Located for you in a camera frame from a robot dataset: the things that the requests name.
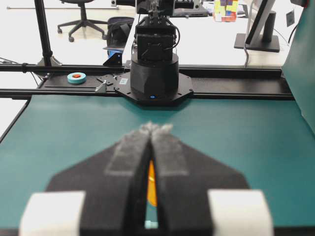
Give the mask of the right gripper black right finger with grey pad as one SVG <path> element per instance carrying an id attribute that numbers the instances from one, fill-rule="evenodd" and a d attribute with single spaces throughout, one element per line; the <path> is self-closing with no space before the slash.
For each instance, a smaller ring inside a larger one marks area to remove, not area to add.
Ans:
<path id="1" fill-rule="evenodd" d="M 168 236 L 271 236 L 261 190 L 244 175 L 153 125 L 158 224 Z"/>

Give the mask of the right gripper black left finger with grey pad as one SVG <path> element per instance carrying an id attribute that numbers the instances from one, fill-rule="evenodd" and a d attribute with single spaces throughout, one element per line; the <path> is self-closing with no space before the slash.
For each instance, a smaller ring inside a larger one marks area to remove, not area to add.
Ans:
<path id="1" fill-rule="evenodd" d="M 22 215 L 21 236 L 120 236 L 136 227 L 146 203 L 149 132 L 116 144 L 50 179 L 33 193 Z"/>

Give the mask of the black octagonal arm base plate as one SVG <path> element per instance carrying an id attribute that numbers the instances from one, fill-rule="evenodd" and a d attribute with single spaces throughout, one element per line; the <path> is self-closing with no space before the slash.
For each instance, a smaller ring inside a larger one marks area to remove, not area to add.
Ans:
<path id="1" fill-rule="evenodd" d="M 186 98 L 193 95 L 192 81 L 189 76 L 179 74 L 179 86 L 171 92 L 158 95 L 157 92 L 149 92 L 148 95 L 131 87 L 130 73 L 118 76 L 115 84 L 115 92 L 130 101 L 144 106 L 177 106 Z"/>

